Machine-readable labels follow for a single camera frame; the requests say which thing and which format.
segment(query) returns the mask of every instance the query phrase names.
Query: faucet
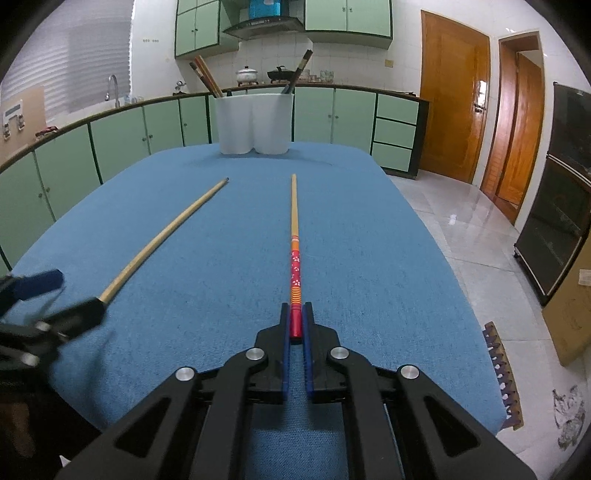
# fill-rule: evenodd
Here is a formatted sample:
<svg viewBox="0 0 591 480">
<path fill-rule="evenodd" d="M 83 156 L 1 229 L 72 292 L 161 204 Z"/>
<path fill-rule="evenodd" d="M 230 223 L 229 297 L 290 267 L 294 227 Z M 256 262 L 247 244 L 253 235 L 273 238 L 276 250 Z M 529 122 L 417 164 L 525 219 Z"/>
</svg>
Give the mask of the faucet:
<svg viewBox="0 0 591 480">
<path fill-rule="evenodd" d="M 109 95 L 109 91 L 111 89 L 111 79 L 115 82 L 115 108 L 119 108 L 121 104 L 119 103 L 119 85 L 117 85 L 117 77 L 115 75 L 109 75 L 109 81 L 107 83 L 107 94 L 105 95 L 105 102 L 108 102 L 111 99 Z"/>
</svg>

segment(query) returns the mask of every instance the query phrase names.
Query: pot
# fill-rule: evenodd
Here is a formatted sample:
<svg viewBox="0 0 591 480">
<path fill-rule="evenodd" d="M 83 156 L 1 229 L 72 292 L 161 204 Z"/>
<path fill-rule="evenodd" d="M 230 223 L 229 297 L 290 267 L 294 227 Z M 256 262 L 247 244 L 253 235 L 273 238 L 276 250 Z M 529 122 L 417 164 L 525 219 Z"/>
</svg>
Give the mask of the pot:
<svg viewBox="0 0 591 480">
<path fill-rule="evenodd" d="M 257 78 L 258 72 L 255 69 L 248 68 L 248 65 L 236 72 L 236 80 L 238 83 L 256 82 Z"/>
<path fill-rule="evenodd" d="M 279 82 L 281 80 L 291 80 L 294 75 L 293 70 L 283 70 L 285 68 L 284 65 L 277 67 L 277 70 L 273 70 L 272 72 L 267 72 L 267 75 L 271 79 L 272 82 Z"/>
</svg>

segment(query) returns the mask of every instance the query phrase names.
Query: white container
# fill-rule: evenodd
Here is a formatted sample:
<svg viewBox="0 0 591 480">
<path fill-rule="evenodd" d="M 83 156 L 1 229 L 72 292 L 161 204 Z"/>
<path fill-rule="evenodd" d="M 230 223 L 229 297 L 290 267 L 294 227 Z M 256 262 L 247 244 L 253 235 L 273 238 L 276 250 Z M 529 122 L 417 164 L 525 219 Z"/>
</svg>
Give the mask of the white container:
<svg viewBox="0 0 591 480">
<path fill-rule="evenodd" d="M 294 96 L 284 93 L 249 93 L 252 106 L 254 147 L 265 155 L 289 150 Z"/>
<path fill-rule="evenodd" d="M 252 95 L 216 98 L 217 135 L 224 155 L 248 153 L 252 150 Z"/>
</svg>

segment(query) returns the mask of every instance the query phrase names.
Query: blue box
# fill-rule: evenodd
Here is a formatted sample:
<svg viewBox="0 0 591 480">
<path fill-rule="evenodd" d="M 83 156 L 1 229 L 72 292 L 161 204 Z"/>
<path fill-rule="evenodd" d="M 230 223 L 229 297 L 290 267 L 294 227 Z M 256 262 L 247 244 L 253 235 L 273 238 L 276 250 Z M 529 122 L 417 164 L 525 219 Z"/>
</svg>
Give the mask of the blue box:
<svg viewBox="0 0 591 480">
<path fill-rule="evenodd" d="M 251 0 L 248 18 L 289 16 L 287 0 Z"/>
</svg>

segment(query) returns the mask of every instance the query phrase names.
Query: tiled floor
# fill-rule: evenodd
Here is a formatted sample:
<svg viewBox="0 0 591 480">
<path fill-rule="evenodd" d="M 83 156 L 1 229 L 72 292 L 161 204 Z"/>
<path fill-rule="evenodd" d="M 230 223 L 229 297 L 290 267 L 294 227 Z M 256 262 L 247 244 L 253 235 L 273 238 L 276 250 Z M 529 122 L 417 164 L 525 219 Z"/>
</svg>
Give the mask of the tiled floor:
<svg viewBox="0 0 591 480">
<path fill-rule="evenodd" d="M 498 438 L 539 480 L 550 478 L 574 451 L 563 439 L 577 437 L 589 409 L 591 352 L 568 368 L 559 364 L 540 304 L 513 258 L 518 232 L 476 187 L 423 171 L 417 180 L 391 179 L 441 248 L 480 324 L 495 322 L 505 345 L 524 427 Z M 553 390 L 565 397 L 555 400 Z"/>
</svg>

